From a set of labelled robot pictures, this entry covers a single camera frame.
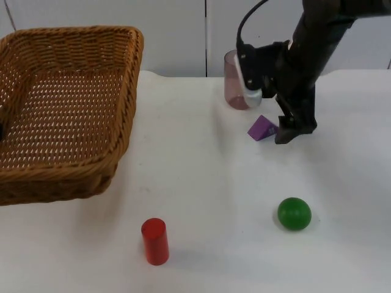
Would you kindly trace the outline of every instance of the white cabinet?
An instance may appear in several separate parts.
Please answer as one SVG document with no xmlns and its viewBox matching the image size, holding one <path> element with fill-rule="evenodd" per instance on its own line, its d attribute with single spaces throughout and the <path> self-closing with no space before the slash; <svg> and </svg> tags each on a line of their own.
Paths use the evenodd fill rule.
<svg viewBox="0 0 391 293">
<path fill-rule="evenodd" d="M 208 0 L 208 75 L 223 72 L 225 52 L 235 48 L 243 16 L 258 1 Z M 273 0 L 255 12 L 243 29 L 243 39 L 254 46 L 292 38 L 302 13 L 301 0 Z M 340 68 L 387 68 L 391 59 L 391 17 L 359 20 L 348 31 L 325 73 Z"/>
<path fill-rule="evenodd" d="M 17 29 L 97 24 L 136 26 L 145 37 L 143 69 L 168 76 L 205 76 L 204 0 L 8 2 Z"/>
<path fill-rule="evenodd" d="M 3 1 L 0 1 L 0 38 L 13 32 L 10 19 Z"/>
</svg>

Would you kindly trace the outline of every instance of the plastic cup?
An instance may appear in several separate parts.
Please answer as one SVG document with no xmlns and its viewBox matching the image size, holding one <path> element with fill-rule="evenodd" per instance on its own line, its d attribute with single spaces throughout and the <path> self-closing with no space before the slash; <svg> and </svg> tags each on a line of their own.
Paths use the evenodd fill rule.
<svg viewBox="0 0 391 293">
<path fill-rule="evenodd" d="M 247 110 L 249 106 L 243 97 L 239 83 L 238 72 L 235 67 L 234 56 L 236 50 L 229 51 L 224 56 L 224 96 L 227 103 L 236 110 Z"/>
</svg>

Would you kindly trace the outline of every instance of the brown wicker basket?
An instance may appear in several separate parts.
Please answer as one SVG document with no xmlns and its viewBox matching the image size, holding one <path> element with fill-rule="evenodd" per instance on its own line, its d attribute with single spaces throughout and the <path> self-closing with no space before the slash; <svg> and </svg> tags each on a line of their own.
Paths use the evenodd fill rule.
<svg viewBox="0 0 391 293">
<path fill-rule="evenodd" d="M 129 144 L 143 45 L 137 29 L 109 26 L 0 41 L 0 205 L 106 190 Z"/>
</svg>

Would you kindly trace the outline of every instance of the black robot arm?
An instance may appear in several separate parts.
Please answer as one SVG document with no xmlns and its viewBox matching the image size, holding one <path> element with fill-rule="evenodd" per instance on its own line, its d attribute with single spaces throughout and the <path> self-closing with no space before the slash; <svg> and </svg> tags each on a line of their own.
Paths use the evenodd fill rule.
<svg viewBox="0 0 391 293">
<path fill-rule="evenodd" d="M 243 23 L 238 32 L 245 86 L 262 89 L 264 98 L 277 95 L 283 110 L 277 144 L 316 129 L 315 82 L 355 20 L 391 15 L 391 0 L 303 0 L 303 7 L 292 42 L 254 48 L 241 40 Z"/>
</svg>

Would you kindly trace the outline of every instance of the green ball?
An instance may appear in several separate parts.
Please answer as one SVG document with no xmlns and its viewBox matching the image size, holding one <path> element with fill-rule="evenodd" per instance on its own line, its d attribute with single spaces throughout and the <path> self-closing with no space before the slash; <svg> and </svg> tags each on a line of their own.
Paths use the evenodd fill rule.
<svg viewBox="0 0 391 293">
<path fill-rule="evenodd" d="M 277 214 L 280 223 L 291 231 L 303 230 L 312 218 L 310 207 L 300 198 L 287 198 L 281 202 Z"/>
</svg>

